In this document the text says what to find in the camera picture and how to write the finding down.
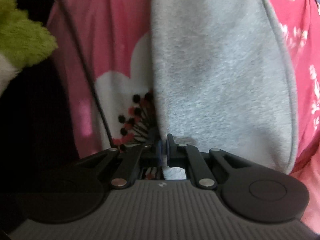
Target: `gray fleece fabric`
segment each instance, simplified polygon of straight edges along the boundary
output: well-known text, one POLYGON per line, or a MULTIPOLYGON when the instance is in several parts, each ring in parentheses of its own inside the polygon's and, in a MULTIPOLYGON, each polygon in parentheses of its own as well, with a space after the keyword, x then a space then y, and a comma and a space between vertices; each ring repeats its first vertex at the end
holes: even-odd
POLYGON ((289 173, 295 76, 269 1, 152 0, 151 8, 161 136, 289 173))

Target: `black cable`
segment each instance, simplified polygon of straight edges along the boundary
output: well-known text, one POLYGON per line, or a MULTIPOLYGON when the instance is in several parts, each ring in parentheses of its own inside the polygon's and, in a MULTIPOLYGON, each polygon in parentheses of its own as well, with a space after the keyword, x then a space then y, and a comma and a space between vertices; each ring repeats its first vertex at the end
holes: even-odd
POLYGON ((101 103, 99 101, 99 97, 98 97, 98 94, 97 94, 97 91, 95 90, 94 88, 94 82, 92 80, 92 77, 91 77, 91 74, 89 72, 89 69, 87 67, 87 64, 85 62, 85 59, 84 59, 84 54, 82 53, 82 49, 81 49, 81 46, 80 46, 80 43, 79 43, 79 40, 78 40, 78 35, 76 33, 76 29, 75 29, 75 25, 73 24, 72 22, 72 19, 71 19, 71 16, 67 10, 67 6, 64 2, 64 0, 58 0, 59 4, 60 4, 60 8, 61 8, 61 11, 62 13, 64 14, 65 16, 65 19, 66 19, 66 22, 67 22, 67 25, 68 25, 68 28, 70 30, 70 33, 71 33, 71 37, 72 39, 74 40, 74 43, 76 45, 76 50, 79 54, 79 57, 80 57, 80 61, 81 61, 81 65, 82 65, 82 68, 83 68, 83 71, 84 71, 84 74, 85 74, 85 77, 87 79, 87 82, 88 82, 88 85, 89 85, 89 88, 90 88, 90 91, 91 91, 91 94, 92 94, 92 97, 93 97, 93 100, 97 106, 97 109, 99 111, 99 114, 100 114, 100 117, 102 119, 102 123, 103 123, 103 126, 104 126, 104 129, 106 130, 107 132, 107 135, 108 135, 108 139, 109 139, 109 143, 110 143, 110 146, 111 147, 114 147, 115 145, 113 144, 112 142, 112 136, 111 136, 111 132, 110 132, 110 129, 109 129, 109 126, 108 126, 108 123, 107 123, 107 120, 106 120, 106 117, 103 113, 103 110, 102 110, 102 107, 101 107, 101 103))

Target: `pink blanket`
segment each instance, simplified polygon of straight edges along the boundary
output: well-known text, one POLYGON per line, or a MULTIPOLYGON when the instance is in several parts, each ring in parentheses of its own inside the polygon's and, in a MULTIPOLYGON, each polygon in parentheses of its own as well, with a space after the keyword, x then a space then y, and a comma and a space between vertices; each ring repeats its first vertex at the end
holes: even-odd
MULTIPOLYGON (((120 145, 143 139, 137 132, 122 132, 121 118, 134 118, 137 106, 150 108, 146 105, 150 102, 143 99, 152 89, 149 0, 66 1, 114 142, 120 145), (140 101, 132 100, 133 95, 140 95, 140 101)), ((305 183, 310 192, 302 221, 320 233, 320 16, 315 0, 270 1, 296 73, 299 150, 292 176, 305 183)), ((107 148, 108 141, 57 2, 48 28, 60 46, 53 58, 69 97, 76 146, 80 157, 85 157, 107 148)), ((143 134, 146 123, 135 119, 134 124, 143 134)))

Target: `green plush toy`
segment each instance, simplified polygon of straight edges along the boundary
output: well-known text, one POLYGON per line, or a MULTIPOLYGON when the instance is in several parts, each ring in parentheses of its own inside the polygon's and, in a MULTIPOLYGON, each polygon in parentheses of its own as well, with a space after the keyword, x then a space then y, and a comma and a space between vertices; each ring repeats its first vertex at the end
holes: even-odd
POLYGON ((0 0, 0 95, 22 68, 41 62, 56 48, 55 38, 17 9, 16 0, 0 0))

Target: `dark background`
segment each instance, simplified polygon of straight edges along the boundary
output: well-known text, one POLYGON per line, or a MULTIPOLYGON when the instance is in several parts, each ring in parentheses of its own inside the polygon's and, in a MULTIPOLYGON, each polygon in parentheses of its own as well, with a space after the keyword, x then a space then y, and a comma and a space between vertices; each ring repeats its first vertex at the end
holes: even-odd
MULTIPOLYGON (((54 0, 17 0, 46 24, 54 0)), ((0 97, 0 228, 22 220, 13 193, 34 173, 77 160, 68 100, 50 59, 25 68, 0 97)))

